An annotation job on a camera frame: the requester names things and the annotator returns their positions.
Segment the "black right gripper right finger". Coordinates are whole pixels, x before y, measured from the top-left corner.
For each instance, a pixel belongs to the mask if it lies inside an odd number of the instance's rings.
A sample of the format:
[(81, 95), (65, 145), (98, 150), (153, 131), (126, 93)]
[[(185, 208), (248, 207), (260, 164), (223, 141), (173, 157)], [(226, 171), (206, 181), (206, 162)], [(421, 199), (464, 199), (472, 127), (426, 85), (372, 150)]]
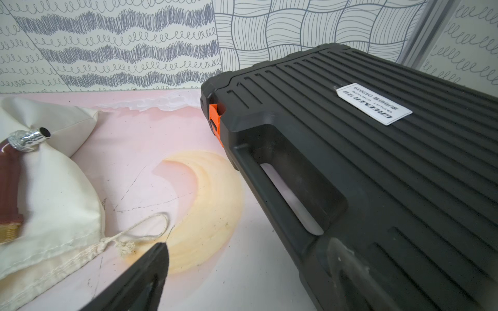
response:
[(366, 301), (373, 310), (389, 309), (389, 295), (371, 276), (369, 267), (339, 239), (332, 238), (329, 241), (326, 258), (339, 310), (351, 310), (354, 301), (341, 280), (342, 276), (350, 280), (352, 288), (359, 294), (358, 301)]

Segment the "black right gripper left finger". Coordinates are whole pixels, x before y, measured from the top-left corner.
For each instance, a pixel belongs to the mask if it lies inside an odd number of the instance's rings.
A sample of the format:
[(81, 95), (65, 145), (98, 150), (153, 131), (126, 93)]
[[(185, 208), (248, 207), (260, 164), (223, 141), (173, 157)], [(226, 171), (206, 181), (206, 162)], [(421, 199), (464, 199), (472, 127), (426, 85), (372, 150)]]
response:
[(167, 245), (157, 243), (82, 310), (157, 310), (168, 269)]

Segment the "white bag drawstring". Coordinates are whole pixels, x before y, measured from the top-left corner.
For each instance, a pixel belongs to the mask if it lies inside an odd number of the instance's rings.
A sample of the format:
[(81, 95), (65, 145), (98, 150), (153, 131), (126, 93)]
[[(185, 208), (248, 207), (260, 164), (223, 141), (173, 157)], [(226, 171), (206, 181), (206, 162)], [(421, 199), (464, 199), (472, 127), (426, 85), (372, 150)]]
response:
[[(160, 218), (163, 222), (163, 225), (161, 227), (162, 230), (159, 233), (151, 235), (131, 234), (131, 232), (137, 227), (144, 224), (145, 222), (148, 222), (149, 220), (152, 220), (153, 218)], [(101, 238), (98, 243), (85, 248), (83, 251), (79, 251), (73, 260), (75, 263), (80, 264), (80, 266), (84, 266), (85, 264), (89, 263), (89, 261), (93, 260), (97, 255), (102, 254), (110, 244), (115, 247), (118, 254), (122, 258), (125, 258), (131, 255), (140, 244), (154, 242), (162, 237), (167, 232), (169, 224), (170, 220), (167, 213), (155, 213), (144, 218), (143, 220), (140, 220), (128, 229), (125, 229), (112, 237)]]

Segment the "white cloth drawstring bag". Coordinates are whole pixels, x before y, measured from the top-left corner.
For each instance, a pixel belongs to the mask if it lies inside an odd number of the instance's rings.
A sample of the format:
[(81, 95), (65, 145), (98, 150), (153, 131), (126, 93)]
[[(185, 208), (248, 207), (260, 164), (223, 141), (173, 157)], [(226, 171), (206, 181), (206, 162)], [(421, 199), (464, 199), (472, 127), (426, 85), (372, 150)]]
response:
[(96, 190), (72, 160), (98, 121), (77, 106), (1, 98), (1, 138), (45, 128), (47, 141), (22, 153), (18, 237), (1, 245), (1, 309), (17, 310), (102, 252), (105, 212)]

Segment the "dark red garden hose nozzle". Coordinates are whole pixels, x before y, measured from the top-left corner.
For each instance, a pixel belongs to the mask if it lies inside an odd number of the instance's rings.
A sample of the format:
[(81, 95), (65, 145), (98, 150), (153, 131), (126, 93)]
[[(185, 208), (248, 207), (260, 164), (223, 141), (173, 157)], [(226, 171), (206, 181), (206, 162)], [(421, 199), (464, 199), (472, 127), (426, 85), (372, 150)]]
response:
[(1, 243), (12, 242), (19, 235), (24, 216), (18, 209), (18, 187), (22, 155), (37, 149), (51, 138), (48, 129), (18, 130), (1, 142)]

